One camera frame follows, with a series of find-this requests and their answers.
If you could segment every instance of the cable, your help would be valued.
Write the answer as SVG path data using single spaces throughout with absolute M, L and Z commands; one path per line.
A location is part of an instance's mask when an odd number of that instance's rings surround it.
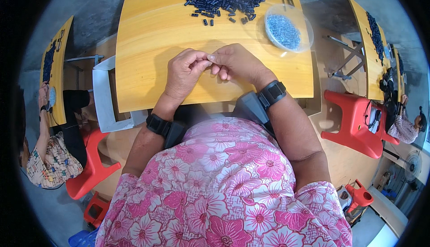
M 366 110 L 364 111 L 364 113 L 365 113 L 365 115 L 364 115 L 364 124 L 370 129 L 370 128 L 373 128 L 373 126 L 376 124 L 376 122 L 377 122 L 377 120 L 376 120 L 376 116 L 375 116 L 375 118 L 373 119 L 373 122 L 372 123 L 370 123 L 370 116 L 369 115 L 366 115 L 366 113 L 367 113 L 367 110 L 369 109 L 369 105 L 371 104 L 371 102 L 372 102 L 372 100 L 369 100 L 369 103 L 367 104 L 367 106 L 366 106 Z M 369 124 L 367 124 L 366 123 L 366 119 L 367 118 L 369 118 Z

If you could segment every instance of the finger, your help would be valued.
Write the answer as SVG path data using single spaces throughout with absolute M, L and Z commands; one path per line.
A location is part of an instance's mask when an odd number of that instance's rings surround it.
M 194 67 L 191 69 L 190 74 L 199 75 L 200 76 L 200 74 L 202 72 L 204 72 L 205 69 L 207 67 L 209 67 L 210 65 L 212 65 L 212 62 L 211 61 L 207 61 L 207 60 L 202 60 L 200 62 L 197 62 L 197 64 L 194 65 Z
M 219 71 L 218 75 L 222 80 L 226 80 L 227 79 L 227 73 L 228 73 L 228 69 L 226 66 L 222 66 L 221 70 Z
M 193 48 L 186 48 L 184 51 L 180 52 L 177 56 L 183 56 L 185 55 L 187 52 L 194 50 Z
M 209 61 L 219 64 L 219 65 L 227 65 L 230 64 L 230 55 L 224 55 L 224 54 L 213 54 L 213 55 L 207 55 L 207 58 Z
M 182 57 L 182 61 L 184 62 L 184 65 L 187 67 L 196 61 L 197 59 L 204 59 L 207 60 L 208 54 L 207 52 L 198 51 L 198 50 L 189 50 L 187 51 Z
M 221 68 L 218 65 L 212 65 L 212 74 L 217 75 Z

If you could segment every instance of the person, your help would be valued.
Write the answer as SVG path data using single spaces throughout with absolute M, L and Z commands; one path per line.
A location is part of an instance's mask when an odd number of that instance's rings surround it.
M 171 59 L 152 114 L 173 121 L 201 73 L 242 77 L 257 91 L 276 75 L 239 44 Z M 327 157 L 287 93 L 267 114 L 276 139 L 246 119 L 192 126 L 180 144 L 143 126 L 130 150 L 96 246 L 351 246 Z
M 56 187 L 83 171 L 86 149 L 74 112 L 93 104 L 94 96 L 87 90 L 64 90 L 66 123 L 55 126 L 53 136 L 49 132 L 47 100 L 48 85 L 43 82 L 38 98 L 40 136 L 31 153 L 25 140 L 20 156 L 20 165 L 26 169 L 28 179 L 41 188 Z
M 406 104 L 408 103 L 408 96 L 402 95 L 398 114 L 393 117 L 394 119 L 387 119 L 387 133 L 401 140 L 404 143 L 410 144 L 418 137 L 419 132 L 425 132 L 427 128 L 427 118 L 420 106 L 420 114 L 415 118 L 414 123 L 409 121 L 406 116 Z

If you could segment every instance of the red plastic stool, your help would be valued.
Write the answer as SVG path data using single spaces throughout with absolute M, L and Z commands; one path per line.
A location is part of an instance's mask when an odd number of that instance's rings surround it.
M 382 155 L 381 140 L 398 145 L 400 141 L 385 132 L 387 109 L 383 105 L 373 105 L 381 110 L 381 120 L 375 134 L 369 131 L 365 123 L 366 114 L 370 113 L 369 99 L 355 94 L 341 94 L 329 90 L 324 91 L 324 98 L 342 109 L 341 130 L 338 133 L 321 132 L 321 138 L 352 148 L 371 158 L 378 159 Z
M 99 192 L 96 191 L 83 213 L 83 219 L 98 228 L 108 212 L 109 205 L 110 201 L 101 200 Z
M 72 199 L 80 199 L 85 196 L 101 181 L 121 169 L 119 162 L 110 167 L 105 167 L 101 163 L 98 145 L 107 134 L 109 133 L 102 133 L 98 128 L 83 136 L 83 141 L 86 142 L 86 166 L 80 175 L 66 181 L 67 193 Z
M 366 207 L 372 204 L 373 197 L 372 195 L 366 190 L 366 188 L 363 187 L 363 185 L 355 179 L 355 182 L 360 187 L 359 189 L 355 189 L 350 184 L 347 184 L 345 188 L 347 189 L 348 193 L 352 196 L 352 203 L 347 210 L 347 213 L 352 212 L 355 210 L 358 206 Z

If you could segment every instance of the wooden table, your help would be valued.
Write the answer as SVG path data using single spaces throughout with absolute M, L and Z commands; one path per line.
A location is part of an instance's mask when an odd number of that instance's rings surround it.
M 355 18 L 357 20 L 358 29 L 360 31 L 361 40 L 363 44 L 364 56 L 365 56 L 365 69 L 367 73 L 367 98 L 375 100 L 384 100 L 384 93 L 379 89 L 379 80 L 387 71 L 390 65 L 390 61 L 384 57 L 384 66 L 381 65 L 378 53 L 376 52 L 375 45 L 373 44 L 370 30 L 369 21 L 367 19 L 366 11 L 354 0 L 349 0 L 353 9 Z M 382 28 L 379 26 L 379 32 L 381 33 L 381 40 L 384 46 L 387 46 L 385 40 L 385 34 Z
M 399 52 L 396 48 L 392 48 L 393 56 L 396 61 L 396 70 L 397 70 L 397 87 L 398 87 L 398 95 L 397 101 L 401 101 L 402 95 L 405 93 L 405 79 L 403 78 L 403 74 L 400 74 L 400 62 L 399 62 Z
M 46 52 L 52 47 L 52 43 L 56 42 L 54 50 L 53 63 L 51 67 L 51 78 L 49 86 L 56 90 L 56 102 L 52 107 L 52 114 L 48 112 L 49 126 L 62 125 L 66 123 L 66 115 L 64 112 L 63 102 L 63 66 L 64 52 L 66 50 L 67 37 L 69 36 L 70 27 L 72 25 L 73 15 L 64 23 L 57 34 L 52 38 L 46 50 L 43 52 L 42 65 L 40 67 L 40 85 L 43 83 L 43 63 L 45 62 Z
M 185 48 L 209 53 L 240 43 L 284 83 L 294 98 L 314 95 L 310 51 L 296 54 L 276 48 L 267 39 L 264 13 L 282 0 L 269 0 L 255 8 L 256 18 L 243 25 L 241 13 L 236 23 L 227 12 L 215 17 L 214 26 L 204 26 L 205 18 L 191 17 L 195 8 L 184 6 L 185 0 L 124 0 L 116 43 L 116 94 L 119 112 L 153 108 L 164 91 L 167 62 Z M 293 0 L 301 10 L 299 0 Z M 253 87 L 242 80 L 225 82 L 207 70 L 183 104 L 236 100 Z

